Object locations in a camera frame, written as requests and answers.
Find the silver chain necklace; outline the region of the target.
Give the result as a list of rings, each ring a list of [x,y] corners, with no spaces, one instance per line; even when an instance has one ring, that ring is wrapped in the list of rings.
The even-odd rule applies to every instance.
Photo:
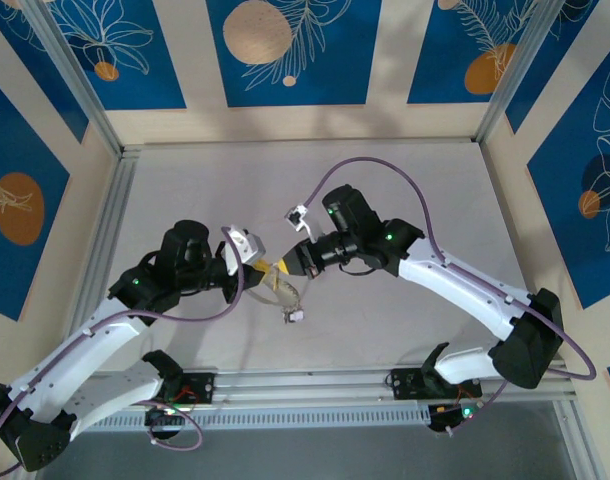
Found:
[[[255,289],[247,290],[247,295],[263,305],[279,307],[282,312],[285,309],[302,309],[299,291],[280,276],[280,271],[277,268],[270,275],[273,276],[273,288],[269,289],[264,285],[261,286],[266,287],[273,294],[272,298],[259,294]]]

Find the aluminium side rail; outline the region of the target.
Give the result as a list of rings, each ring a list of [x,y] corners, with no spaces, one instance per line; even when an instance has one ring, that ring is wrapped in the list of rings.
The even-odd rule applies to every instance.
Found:
[[[63,339],[80,327],[107,295],[116,243],[136,173],[138,158],[138,151],[125,152],[114,168],[99,222],[92,237],[93,242],[87,263],[74,296],[73,306],[65,317]]]
[[[576,480],[605,480],[604,469],[570,379],[555,376],[552,404]]]

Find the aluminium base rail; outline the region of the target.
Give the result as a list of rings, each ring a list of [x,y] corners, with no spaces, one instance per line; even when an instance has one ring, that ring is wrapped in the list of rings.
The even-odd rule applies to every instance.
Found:
[[[211,372],[215,377],[215,393],[211,405],[283,405],[392,402],[396,399],[386,385],[392,369],[314,370],[314,371],[247,371]],[[472,380],[482,388],[478,399],[457,399],[463,403],[489,399],[499,391],[498,378]],[[457,400],[399,400],[430,403]]]

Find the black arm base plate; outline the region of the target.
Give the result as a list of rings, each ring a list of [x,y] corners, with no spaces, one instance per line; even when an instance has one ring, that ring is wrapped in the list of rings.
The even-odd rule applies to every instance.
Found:
[[[386,377],[386,385],[396,400],[457,400],[482,397],[479,384],[466,381],[453,385],[433,372],[421,368],[395,368]]]
[[[216,390],[215,377],[211,372],[198,372],[166,379],[152,400],[182,407],[211,405]]]

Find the aluminium frame post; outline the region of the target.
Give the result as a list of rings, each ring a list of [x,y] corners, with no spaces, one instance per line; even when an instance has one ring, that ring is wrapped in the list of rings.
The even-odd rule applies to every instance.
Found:
[[[19,4],[28,23],[76,101],[98,131],[109,151],[116,159],[120,160],[123,154],[123,145],[105,113],[98,95],[49,8],[43,0],[19,0]]]
[[[474,140],[477,144],[483,145],[491,138],[564,3],[565,0],[537,0],[535,2],[534,15],[525,27],[509,65],[492,94],[475,132]]]

